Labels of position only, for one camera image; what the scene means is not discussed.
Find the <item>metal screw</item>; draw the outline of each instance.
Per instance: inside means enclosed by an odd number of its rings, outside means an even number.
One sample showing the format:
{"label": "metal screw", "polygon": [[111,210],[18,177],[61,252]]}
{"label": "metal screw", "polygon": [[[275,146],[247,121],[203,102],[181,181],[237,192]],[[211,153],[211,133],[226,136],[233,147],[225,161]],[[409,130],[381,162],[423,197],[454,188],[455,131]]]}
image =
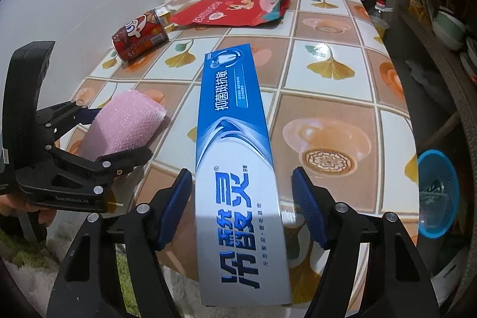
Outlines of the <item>metal screw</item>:
{"label": "metal screw", "polygon": [[395,223],[397,221],[396,213],[393,213],[393,212],[386,213],[386,219],[392,223]]}
{"label": "metal screw", "polygon": [[340,213],[346,213],[349,209],[345,203],[337,203],[334,208]]}
{"label": "metal screw", "polygon": [[99,214],[98,213],[90,213],[88,215],[88,222],[90,223],[94,223],[95,221],[97,221],[99,218]]}
{"label": "metal screw", "polygon": [[136,210],[140,214],[147,213],[151,209],[148,204],[140,204],[137,206]]}

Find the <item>bottle with yellow liquid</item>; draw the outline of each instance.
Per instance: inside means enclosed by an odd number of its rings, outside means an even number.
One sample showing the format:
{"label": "bottle with yellow liquid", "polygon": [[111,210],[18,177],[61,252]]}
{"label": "bottle with yellow liquid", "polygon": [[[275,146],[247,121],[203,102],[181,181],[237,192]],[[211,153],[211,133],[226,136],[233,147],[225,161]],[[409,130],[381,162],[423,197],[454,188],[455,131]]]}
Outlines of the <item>bottle with yellow liquid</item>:
{"label": "bottle with yellow liquid", "polygon": [[368,11],[371,22],[373,22],[381,40],[385,37],[386,30],[389,29],[389,23],[385,21],[384,14],[392,12],[392,10],[392,7],[386,7],[384,1],[377,0],[376,6]]}

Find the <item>blue and white box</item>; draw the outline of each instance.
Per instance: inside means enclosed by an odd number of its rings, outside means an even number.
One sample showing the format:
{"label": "blue and white box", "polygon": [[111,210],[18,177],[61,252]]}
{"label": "blue and white box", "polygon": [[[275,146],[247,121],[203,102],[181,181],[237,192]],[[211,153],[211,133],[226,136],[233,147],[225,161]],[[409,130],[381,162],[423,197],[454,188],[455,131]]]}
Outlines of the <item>blue and white box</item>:
{"label": "blue and white box", "polygon": [[270,140],[248,44],[204,60],[196,228],[202,304],[292,302]]}

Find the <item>beverage can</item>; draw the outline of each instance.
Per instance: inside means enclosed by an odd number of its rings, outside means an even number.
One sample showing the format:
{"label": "beverage can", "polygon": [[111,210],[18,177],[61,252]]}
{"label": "beverage can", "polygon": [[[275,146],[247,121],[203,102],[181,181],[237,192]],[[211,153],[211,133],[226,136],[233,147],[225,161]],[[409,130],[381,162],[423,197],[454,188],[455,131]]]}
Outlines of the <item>beverage can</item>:
{"label": "beverage can", "polygon": [[149,10],[121,27],[113,35],[113,46],[123,61],[134,60],[151,47],[168,39],[157,9]]}

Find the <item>stack of bowls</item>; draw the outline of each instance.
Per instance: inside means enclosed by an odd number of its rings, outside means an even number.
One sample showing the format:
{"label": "stack of bowls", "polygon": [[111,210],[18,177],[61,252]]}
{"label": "stack of bowls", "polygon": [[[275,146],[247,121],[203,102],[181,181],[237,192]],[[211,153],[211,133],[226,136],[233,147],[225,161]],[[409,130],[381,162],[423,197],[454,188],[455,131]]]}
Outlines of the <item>stack of bowls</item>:
{"label": "stack of bowls", "polygon": [[467,37],[467,52],[460,54],[462,67],[474,85],[477,85],[477,40]]}
{"label": "stack of bowls", "polygon": [[466,26],[456,17],[440,10],[432,21],[436,37],[450,50],[459,50],[464,45]]}

